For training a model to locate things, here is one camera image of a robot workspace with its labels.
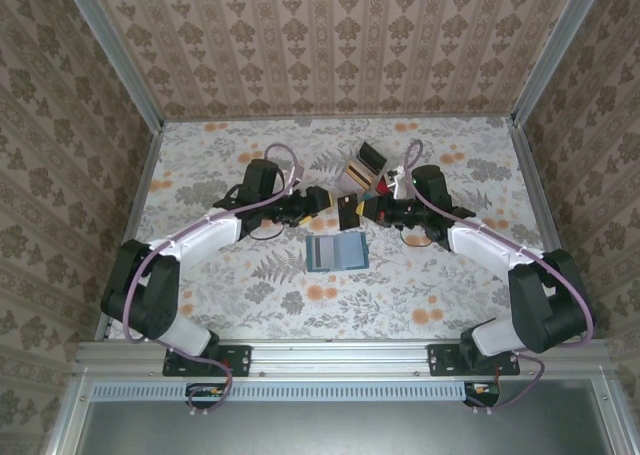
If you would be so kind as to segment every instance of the table surface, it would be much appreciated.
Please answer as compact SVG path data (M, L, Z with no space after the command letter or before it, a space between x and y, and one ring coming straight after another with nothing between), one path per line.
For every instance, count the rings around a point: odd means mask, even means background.
M335 182L363 141L398 165L410 141L445 173L454 203L529 247L540 236L504 118L323 119L168 123L137 238L161 238L197 220L248 162L271 143L291 146L305 167L301 187ZM274 150L279 163L284 151ZM264 237L278 227L254 234ZM272 241L249 238L181 273L180 311L223 339L457 338L505 313L506 286L437 244L405 245L395 229L362 220L370 268L307 273L305 238L338 233L329 209ZM418 231L411 244L428 240ZM114 323L109 338L122 338Z

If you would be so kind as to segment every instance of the purple cable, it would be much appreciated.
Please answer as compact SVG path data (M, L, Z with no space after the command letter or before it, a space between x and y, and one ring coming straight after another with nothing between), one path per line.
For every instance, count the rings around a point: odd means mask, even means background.
M416 146L418 146L418 153L416 154L416 157L413 159L413 161L411 163L409 163L409 155L411 154L411 151ZM421 140L414 140L411 144L409 144L409 148L407 148L407 151L404 154L404 173L405 173L406 177L411 177L410 169L416 164L416 162L418 161L418 159L422 155L423 147L424 147L424 145L422 144ZM449 218L450 220L453 220L454 222L460 223L460 224L462 224L462 225L464 225L466 227L469 227L469 228L471 228L473 230L481 231L482 233L488 235L489 237L493 238L494 240L497 240L498 242L502 243L503 245L506 245L507 247L509 247L509 248L511 248L513 250L518 250L525 257L527 257L528 259L534 261L535 263L540 265L542 268L544 268L548 273L553 275L556 280L558 280L562 285L565 286L565 288L567 290L569 290L569 293L575 299L576 303L580 306L580 309L582 310L582 313L584 315L584 318L585 318L585 321L586 321L586 324L587 324L587 333L586 333L586 335L584 336L584 338L582 340L579 340L577 342L569 342L569 343L565 342L565 343L560 344L560 346L565 346L565 347L567 347L567 346L570 346L570 347L583 347L584 345L586 345L593 338L593 319L591 318L591 313L589 312L589 307L587 306L586 302L584 301L584 299L582 298L582 296L580 295L578 290L576 290L576 288L573 285L571 285L569 280L567 280L564 276L562 276L562 274L560 272L558 272L556 269L554 269L551 265L546 263L544 260L542 260L536 254L534 254L534 253L530 252L529 250L527 250L526 247L524 247L522 245L518 245L517 243L512 242L508 238L505 238L502 235L499 235L498 233L495 233L495 232L493 232L491 230L487 230L482 225L478 225L477 223L473 223L473 222L464 220L462 218L458 218L455 215L451 215L450 213L447 213L444 210L439 209L434 204L429 202L426 198L424 198L422 196L422 194L420 194L420 192L418 192L418 189L415 187L415 184L410 183L411 180L409 178L407 178L406 181L407 181L407 184L411 187L411 190L413 191L413 193L416 196L416 198L418 200L420 200L422 203L424 203L431 210L433 210L434 212L442 215L443 217Z
M140 282L140 279L142 278L142 274L144 273L144 271L147 269L147 267L149 266L149 264L151 263L151 261L165 248L169 247L171 245L171 243L174 242L178 242L180 239L184 238L185 236L187 236L188 234L190 234L191 232L193 232L194 230L199 229L200 227L208 224L208 223L213 223L217 220L220 220L222 218L226 218L229 217L231 215L235 215L237 213L241 213L241 212L246 212L247 210L253 210L254 208L260 208L260 207L264 207L265 205L268 205L270 203L275 202L276 200L282 198L284 195L287 194L287 192L293 187L293 185L296 182L295 179L295 172L297 171L298 168L300 167L300 163L298 162L298 157L296 156L296 154L293 152L293 150L283 144L283 143L273 143L271 145L269 145L265 151L264 151L264 157L265 159L267 158L268 153L274 149L274 148L282 148L284 150L286 150L287 152L289 152L289 154L291 155L291 158L293 159L293 173L291 176L291 180L289 181L289 183L287 183L282 190L280 190L278 193L276 193L273 197L268 198L267 200L264 200L262 202L257 202L257 203L253 203L251 205L247 205L244 207L239 207L239 208L234 208L233 210L228 210L225 212L219 212L216 213L214 215L212 215L209 218L202 218L200 220L198 220L197 222L195 222L193 225L188 226L187 228L185 228L184 230L178 232L176 235L174 235L170 240L167 240L166 242L161 243L158 247L156 247L153 251L151 251L151 253L149 253L149 255L147 255L144 260L142 261L142 263L140 264L140 266L138 267L138 270L136 270L136 273L133 275L133 278L131 280L131 284L129 285L129 290L127 291L127 298L125 299L124 302L124 310L122 313L122 331L124 333L124 338L127 339L127 341L129 341L130 343L141 343L145 340L145 337L140 337L140 338L133 338L133 336L131 335L131 330L129 327L129 316L131 314L131 304L133 303L133 297L135 295L136 292L136 288L138 286L138 282ZM225 365L215 361L215 360L209 360L206 358L200 358L200 357L195 357L193 355L189 355L186 352L183 352L182 350L173 348L171 346L169 346L166 343L163 342L158 342L161 345L165 346L166 348L169 349L173 349L173 351L175 353L177 353L178 355L180 355L181 357L184 358L188 358L189 360L193 360L195 362L201 362L201 363L208 363L211 365L215 365L216 367L220 368L221 370L223 370L225 372L225 375L227 376L227 388L224 392L224 394L220 397L220 399L211 407L209 408L209 410L215 410L216 408L218 408L218 406L220 406L220 404L227 398L229 391L231 390L231 386L233 384L232 382L232 376L231 376L231 371L229 370L229 368L227 368ZM193 410L195 409L195 407L193 407L193 405L191 404L191 399L192 399L192 394L190 394L188 403L190 408Z
M511 405L516 403L518 400L520 400L522 397L524 397L527 393L529 393L529 391L533 387L536 386L536 384L540 381L540 379L542 378L542 375L544 374L544 370L545 370L544 362L542 360L540 360L539 358L531 357L529 355L524 355L522 353L517 353L516 355L518 355L518 357L520 357L520 358L524 358L525 360L529 360L531 362L536 362L538 365L540 365L540 371L536 374L535 377L533 377L533 380L531 380L531 382L529 382L529 385L527 385L524 388L524 390L522 390L518 395L516 395L512 399L510 399L510 400L508 400L506 402L502 402L502 403L499 403L497 405L494 405L493 407L487 407L480 400L478 400L476 398L473 398L473 397L470 397L468 395L467 395L467 400L471 400L473 403L475 403L476 405L479 405L482 408L485 408L487 410L487 412L489 412L489 411L493 411L493 410L501 410L503 408L510 407Z

